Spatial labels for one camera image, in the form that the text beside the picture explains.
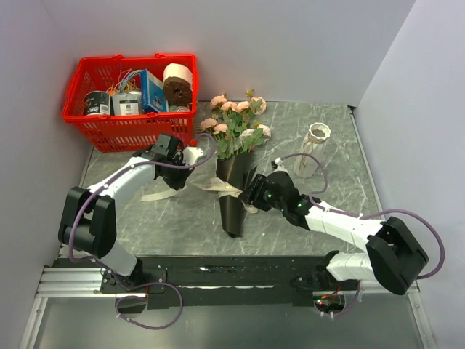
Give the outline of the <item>black wrapping paper cone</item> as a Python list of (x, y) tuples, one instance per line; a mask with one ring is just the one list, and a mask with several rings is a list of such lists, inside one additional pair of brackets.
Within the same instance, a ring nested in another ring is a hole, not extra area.
[[(228, 159), (218, 159), (216, 176), (228, 185), (245, 190), (252, 181), (256, 167), (252, 167), (254, 153), (241, 153)], [(231, 195), (219, 198), (222, 229), (231, 238), (243, 235), (245, 208), (242, 201)]]

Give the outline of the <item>beige printed ribbon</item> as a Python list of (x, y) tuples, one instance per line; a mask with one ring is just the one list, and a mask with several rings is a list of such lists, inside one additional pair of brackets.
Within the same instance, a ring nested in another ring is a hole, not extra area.
[[(196, 183), (190, 182), (190, 185), (193, 185), (206, 192), (215, 192), (218, 195), (218, 198), (223, 198), (230, 196), (231, 198), (239, 198), (239, 195), (243, 193), (243, 190), (236, 188), (235, 186), (225, 182), (218, 177), (211, 178), (207, 183)], [(144, 195), (139, 201), (140, 202), (151, 202), (151, 201), (160, 201), (176, 196), (178, 193), (181, 193), (185, 189), (175, 190), (168, 189), (160, 193)]]

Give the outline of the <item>pink artificial flower bouquet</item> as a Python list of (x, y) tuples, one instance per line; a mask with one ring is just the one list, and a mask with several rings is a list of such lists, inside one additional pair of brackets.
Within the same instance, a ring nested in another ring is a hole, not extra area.
[(229, 159), (242, 153), (250, 153), (264, 145), (272, 137), (271, 128), (256, 120), (267, 109), (263, 97), (250, 89), (242, 102), (228, 100), (217, 95), (210, 101), (212, 116), (200, 123), (200, 130), (210, 134), (217, 142), (217, 158)]

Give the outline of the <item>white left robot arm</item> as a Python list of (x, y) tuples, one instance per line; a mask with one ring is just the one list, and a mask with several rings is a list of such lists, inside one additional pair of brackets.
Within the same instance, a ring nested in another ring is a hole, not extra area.
[(204, 152), (185, 147), (172, 135), (162, 134), (155, 144), (136, 151), (114, 174), (88, 188), (75, 186), (68, 191), (58, 230), (58, 240), (71, 254), (86, 252), (84, 260), (95, 260), (118, 276), (118, 284), (127, 292), (142, 287), (144, 275), (141, 259), (117, 241), (116, 211), (143, 185), (162, 178), (172, 190), (184, 188), (194, 164)]

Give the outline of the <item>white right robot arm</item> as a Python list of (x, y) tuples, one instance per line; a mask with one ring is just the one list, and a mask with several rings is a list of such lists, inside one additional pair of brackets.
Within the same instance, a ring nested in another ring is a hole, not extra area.
[(402, 220), (367, 220), (338, 213), (328, 203), (301, 194), (285, 171), (258, 174), (239, 198), (262, 211), (276, 209), (294, 226), (325, 233), (359, 249), (358, 253), (329, 254), (317, 273), (324, 289), (335, 289), (347, 280), (376, 281), (389, 292), (404, 295), (429, 261)]

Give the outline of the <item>white ribbed ceramic vase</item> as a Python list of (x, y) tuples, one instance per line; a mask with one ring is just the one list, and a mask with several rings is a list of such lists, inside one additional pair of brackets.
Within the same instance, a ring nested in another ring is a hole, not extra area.
[[(320, 122), (313, 123), (310, 125), (298, 152), (311, 154), (319, 162), (322, 162), (326, 142), (330, 136), (329, 126)], [(301, 178), (310, 178), (317, 168), (317, 163), (308, 156), (297, 156), (294, 162), (294, 172)]]

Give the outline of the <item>silver round can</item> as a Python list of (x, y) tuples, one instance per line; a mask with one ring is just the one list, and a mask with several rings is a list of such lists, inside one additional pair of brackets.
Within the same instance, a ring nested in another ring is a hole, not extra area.
[(183, 113), (183, 112), (190, 112), (191, 111), (191, 104), (187, 105), (170, 105), (169, 106), (170, 112), (176, 113)]

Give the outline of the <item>blue product box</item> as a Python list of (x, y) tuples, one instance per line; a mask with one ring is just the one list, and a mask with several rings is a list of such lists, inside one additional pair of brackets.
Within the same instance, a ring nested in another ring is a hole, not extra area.
[(169, 111), (169, 104), (163, 92), (163, 82), (149, 70), (140, 73), (141, 105), (145, 113), (163, 113)]

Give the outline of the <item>grey labelled box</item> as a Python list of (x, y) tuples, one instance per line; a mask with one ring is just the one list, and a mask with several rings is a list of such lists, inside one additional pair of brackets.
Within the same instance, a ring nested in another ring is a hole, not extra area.
[(138, 91), (115, 93), (112, 96), (113, 115), (135, 116), (142, 114), (142, 93)]

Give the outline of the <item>red plastic shopping basket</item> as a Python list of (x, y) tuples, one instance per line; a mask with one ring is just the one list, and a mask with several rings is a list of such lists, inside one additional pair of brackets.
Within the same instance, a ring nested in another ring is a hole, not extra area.
[[(188, 112), (143, 113), (136, 116), (84, 115), (88, 93), (106, 91), (131, 70), (147, 69), (157, 78), (170, 63), (179, 63), (193, 73), (193, 101)], [(137, 151), (156, 141), (160, 133), (174, 135), (185, 145), (193, 139), (197, 108), (198, 69), (196, 56), (190, 53), (157, 53), (146, 57), (123, 55), (81, 59), (68, 83), (62, 119), (73, 125), (101, 152)]]

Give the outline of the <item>brown paper roll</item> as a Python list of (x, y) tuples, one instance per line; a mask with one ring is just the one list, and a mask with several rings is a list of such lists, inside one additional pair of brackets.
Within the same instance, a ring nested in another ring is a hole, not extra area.
[(178, 63), (168, 64), (163, 71), (163, 93), (170, 105), (188, 105), (193, 100), (193, 74)]

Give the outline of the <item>black tin can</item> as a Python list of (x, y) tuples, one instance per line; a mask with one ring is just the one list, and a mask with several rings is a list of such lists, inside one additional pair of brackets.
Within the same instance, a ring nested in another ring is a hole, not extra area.
[(92, 91), (84, 98), (84, 115), (109, 115), (111, 98), (108, 92)]

